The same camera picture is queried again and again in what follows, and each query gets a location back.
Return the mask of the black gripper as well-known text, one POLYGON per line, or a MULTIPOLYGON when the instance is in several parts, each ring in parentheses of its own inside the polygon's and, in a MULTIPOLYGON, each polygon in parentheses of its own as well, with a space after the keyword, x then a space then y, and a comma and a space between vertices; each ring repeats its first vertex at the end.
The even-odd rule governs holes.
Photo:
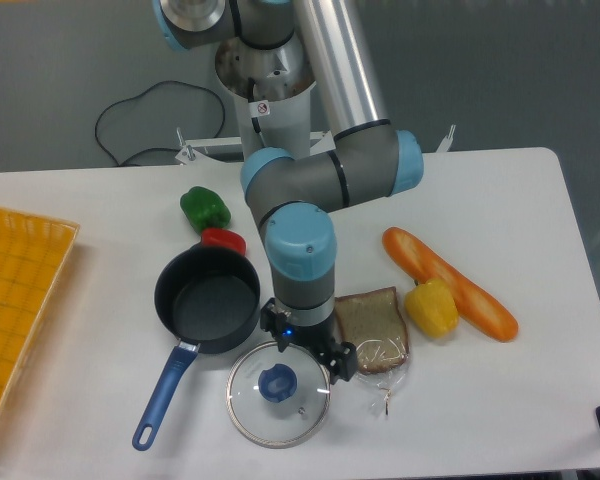
POLYGON ((335 316, 331 312, 322 322, 311 326, 291 322, 291 312, 279 308, 270 298, 260 310, 260 328, 274 339, 282 353, 290 344, 308 350, 329 371, 330 383, 348 382, 357 372, 356 346, 337 342, 334 337, 335 316))

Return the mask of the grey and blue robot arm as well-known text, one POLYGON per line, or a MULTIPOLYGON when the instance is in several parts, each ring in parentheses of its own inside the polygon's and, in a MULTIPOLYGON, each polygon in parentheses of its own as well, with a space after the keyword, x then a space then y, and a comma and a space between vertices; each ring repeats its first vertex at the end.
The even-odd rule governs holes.
POLYGON ((173 49, 217 43, 226 89, 276 105, 320 91, 333 149, 292 151, 298 130, 250 118, 241 185, 271 268, 274 295, 261 326, 280 349, 308 350, 332 381, 357 371, 353 345, 334 329, 333 211, 415 187, 424 163, 415 137, 384 105, 361 16, 352 1, 157 1, 173 49))

